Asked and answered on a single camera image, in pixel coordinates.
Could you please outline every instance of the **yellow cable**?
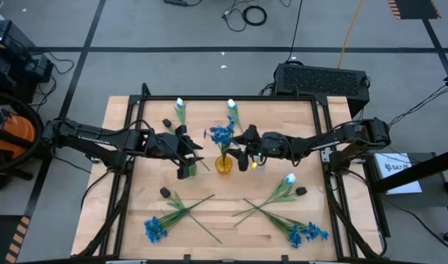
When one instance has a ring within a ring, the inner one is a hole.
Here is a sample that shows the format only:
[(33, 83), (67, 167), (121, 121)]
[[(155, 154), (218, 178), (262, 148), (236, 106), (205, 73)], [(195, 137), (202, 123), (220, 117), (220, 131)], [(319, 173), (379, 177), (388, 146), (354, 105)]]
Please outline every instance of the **yellow cable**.
[(357, 10), (356, 10), (356, 14), (354, 15), (354, 18), (353, 18), (353, 22), (350, 24), (350, 27), (349, 27), (349, 30), (348, 30), (348, 34), (346, 35), (346, 38), (344, 39), (344, 44), (342, 45), (342, 50), (341, 50), (341, 56), (339, 57), (339, 62), (338, 62), (338, 69), (339, 69), (339, 67), (341, 67), (341, 61), (342, 61), (342, 57), (344, 56), (344, 50), (346, 49), (346, 45), (348, 44), (350, 31), (353, 29), (354, 24), (356, 23), (357, 15), (359, 14), (359, 11), (361, 10), (361, 7), (362, 7), (363, 3), (364, 3), (364, 0), (361, 0), (359, 2), (359, 5), (358, 5)]

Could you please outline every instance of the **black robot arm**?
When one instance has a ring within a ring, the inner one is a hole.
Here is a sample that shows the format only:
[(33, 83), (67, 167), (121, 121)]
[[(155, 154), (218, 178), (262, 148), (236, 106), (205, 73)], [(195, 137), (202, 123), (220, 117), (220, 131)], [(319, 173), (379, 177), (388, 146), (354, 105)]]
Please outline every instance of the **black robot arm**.
[[(43, 131), (42, 141), (48, 147), (72, 147), (89, 157), (100, 159), (105, 166), (116, 172), (126, 173), (127, 162), (130, 157), (145, 157), (168, 159), (177, 164), (178, 178), (189, 176), (188, 168), (196, 161), (203, 159), (194, 154), (194, 150), (202, 147), (194, 144), (189, 136), (186, 136), (186, 126), (181, 125), (171, 133), (155, 133), (144, 120), (147, 129), (123, 128), (111, 131), (91, 125), (79, 124), (68, 118), (58, 118), (48, 122)], [(100, 144), (112, 146), (107, 149)]]
[(238, 167), (241, 171), (248, 168), (248, 157), (258, 155), (263, 162), (266, 158), (280, 158), (292, 161), (293, 166), (298, 166), (302, 158), (311, 152), (335, 146), (342, 143), (350, 143), (342, 151), (330, 154), (332, 169), (348, 166), (356, 156), (367, 150), (379, 150), (390, 145), (388, 125), (379, 119), (351, 121), (340, 124), (330, 131), (319, 136), (300, 138), (286, 136), (277, 132), (266, 132), (260, 137), (257, 128), (250, 125), (240, 136), (233, 141), (246, 146), (245, 150), (230, 149), (228, 153), (238, 159)]

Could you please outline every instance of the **glass vase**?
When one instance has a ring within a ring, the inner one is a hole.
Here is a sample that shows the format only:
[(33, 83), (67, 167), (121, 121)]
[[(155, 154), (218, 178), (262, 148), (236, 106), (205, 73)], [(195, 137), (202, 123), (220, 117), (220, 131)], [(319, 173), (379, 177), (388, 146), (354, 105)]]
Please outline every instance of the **glass vase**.
[(228, 156), (220, 156), (216, 159), (216, 169), (220, 175), (227, 175), (232, 171), (232, 159)]

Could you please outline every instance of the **gray floor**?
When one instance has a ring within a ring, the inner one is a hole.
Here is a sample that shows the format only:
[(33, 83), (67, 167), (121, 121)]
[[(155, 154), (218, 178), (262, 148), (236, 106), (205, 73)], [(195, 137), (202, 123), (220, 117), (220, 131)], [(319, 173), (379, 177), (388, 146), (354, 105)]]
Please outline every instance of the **gray floor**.
[[(12, 19), (38, 46), (81, 47), (98, 0), (11, 0), (0, 13)], [(221, 13), (231, 0), (203, 0), (181, 8), (161, 0), (106, 0), (92, 46), (290, 46), (298, 1), (284, 8), (278, 1), (260, 0), (268, 12), (261, 27), (231, 32)], [(435, 0), (442, 19), (431, 21), (441, 44), (448, 48), (448, 0)], [(305, 0), (295, 42), (299, 47), (340, 47), (357, 0)], [(239, 27), (237, 17), (231, 25)], [(421, 21), (393, 18), (387, 1), (366, 0), (354, 27), (350, 47), (433, 48)], [(55, 53), (77, 62), (78, 53)], [(89, 53), (68, 117), (100, 125), (110, 95), (138, 94), (147, 82), (154, 95), (256, 95), (271, 82), (277, 63), (287, 53)], [(336, 67), (339, 54), (295, 53), (306, 65)], [(68, 67), (57, 62), (60, 68)], [(390, 121), (439, 88), (445, 77), (437, 54), (346, 54), (343, 68), (365, 70), (372, 79), (366, 117)], [(73, 71), (55, 75), (57, 91), (42, 108), (43, 120), (59, 114)], [(393, 148), (402, 152), (448, 151), (448, 94), (406, 117), (391, 131)], [(59, 155), (89, 168), (83, 155), (60, 150)], [(36, 172), (39, 164), (30, 164)], [(22, 214), (34, 180), (13, 182), (0, 191), (0, 214)], [(34, 212), (19, 262), (68, 257), (80, 198), (87, 175), (54, 161)], [(444, 208), (412, 209), (437, 233), (448, 232)], [(436, 242), (409, 215), (387, 207), (392, 231), (386, 256), (394, 260), (448, 263), (448, 249)]]

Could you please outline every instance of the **wooden table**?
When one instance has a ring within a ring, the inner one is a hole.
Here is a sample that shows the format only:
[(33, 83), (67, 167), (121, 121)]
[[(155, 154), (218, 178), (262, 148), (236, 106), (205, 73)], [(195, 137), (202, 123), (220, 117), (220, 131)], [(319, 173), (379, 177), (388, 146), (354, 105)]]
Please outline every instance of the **wooden table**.
[[(345, 98), (329, 98), (328, 102), (333, 125), (350, 120)], [(256, 125), (260, 135), (266, 131), (300, 137), (315, 135), (310, 102), (237, 101), (237, 104), (243, 126)], [(187, 101), (186, 105), (188, 134), (198, 145), (204, 147), (198, 153), (205, 157), (204, 161), (211, 172), (198, 163), (196, 177), (178, 180), (177, 167), (172, 162), (137, 158), (120, 258), (182, 260), (184, 254), (190, 254), (192, 260), (280, 260), (281, 255), (286, 254), (289, 260), (336, 260), (332, 236), (327, 241), (304, 241), (301, 248), (294, 249), (261, 213), (255, 213), (236, 228), (233, 225), (241, 217), (231, 217), (240, 210), (250, 208), (243, 198), (255, 204), (263, 203), (276, 184), (287, 174), (294, 172), (297, 177), (295, 186), (305, 186), (308, 193), (298, 197), (296, 202), (276, 203), (265, 209), (302, 222), (311, 221), (332, 234), (319, 153), (315, 152), (304, 158), (298, 167), (293, 167), (286, 160), (270, 159), (265, 166), (249, 169), (247, 172), (240, 172), (234, 159), (232, 173), (221, 176), (214, 167), (219, 149), (209, 138), (203, 138), (203, 131), (205, 128), (228, 123), (227, 102), (195, 100)], [(127, 106), (128, 97), (110, 97), (103, 127), (122, 128)], [(173, 100), (146, 101), (143, 118), (156, 132), (165, 132), (162, 119), (168, 118), (175, 125), (179, 124), (174, 107)], [(364, 175), (361, 165), (353, 164), (351, 169)], [(89, 184), (104, 172), (103, 165), (94, 165)], [(85, 199), (72, 254), (79, 253), (105, 221), (112, 179), (111, 176), (100, 182)], [(354, 226), (372, 249), (380, 252), (381, 242), (367, 187), (352, 175), (344, 176), (344, 182)], [(144, 221), (153, 216), (162, 216), (161, 210), (164, 213), (175, 210), (160, 195), (162, 187), (176, 191), (185, 205), (192, 205), (215, 194), (214, 198), (194, 208), (192, 214), (219, 237), (223, 244), (215, 241), (189, 217), (182, 219), (169, 232), (168, 238), (158, 244), (150, 243), (145, 235)], [(109, 253), (112, 252), (115, 226), (111, 229)], [(348, 256), (344, 227), (341, 222), (339, 226), (343, 252)]]

